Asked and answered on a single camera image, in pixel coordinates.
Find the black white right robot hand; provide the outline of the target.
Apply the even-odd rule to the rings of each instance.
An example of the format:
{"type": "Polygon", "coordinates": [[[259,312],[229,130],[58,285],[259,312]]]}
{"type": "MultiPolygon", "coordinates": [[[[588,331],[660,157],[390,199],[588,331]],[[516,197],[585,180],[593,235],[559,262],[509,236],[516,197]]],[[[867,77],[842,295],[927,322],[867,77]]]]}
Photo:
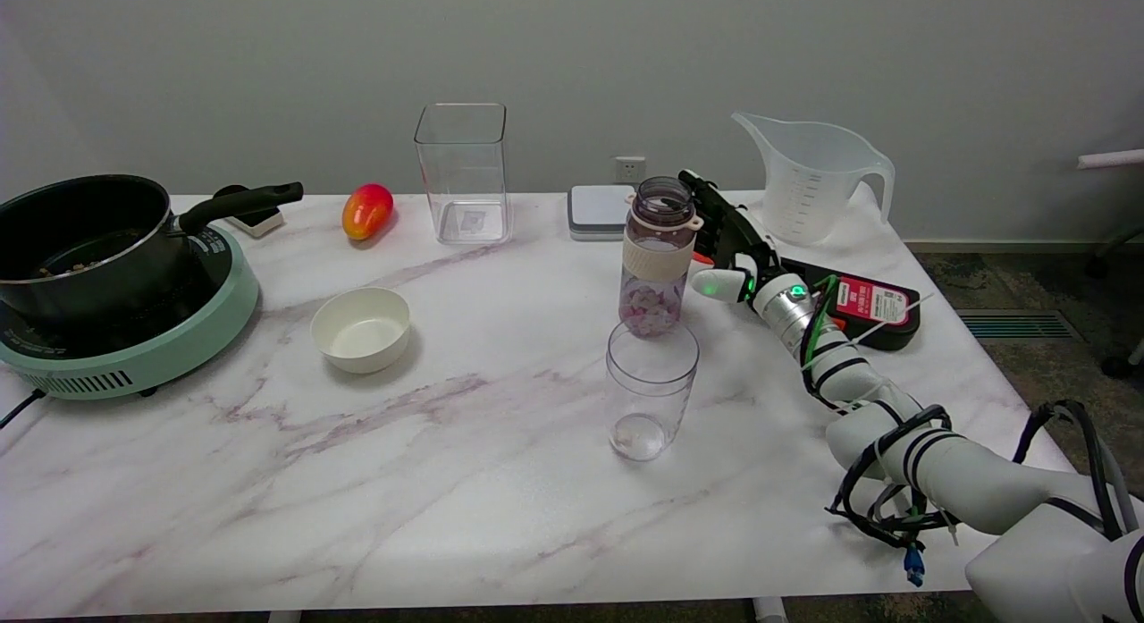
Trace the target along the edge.
{"type": "Polygon", "coordinates": [[[780,272],[778,253],[741,203],[732,203],[710,179],[691,170],[677,177],[692,194],[702,227],[694,255],[708,267],[696,269],[690,285],[700,296],[724,304],[754,304],[757,294],[780,272]]]}

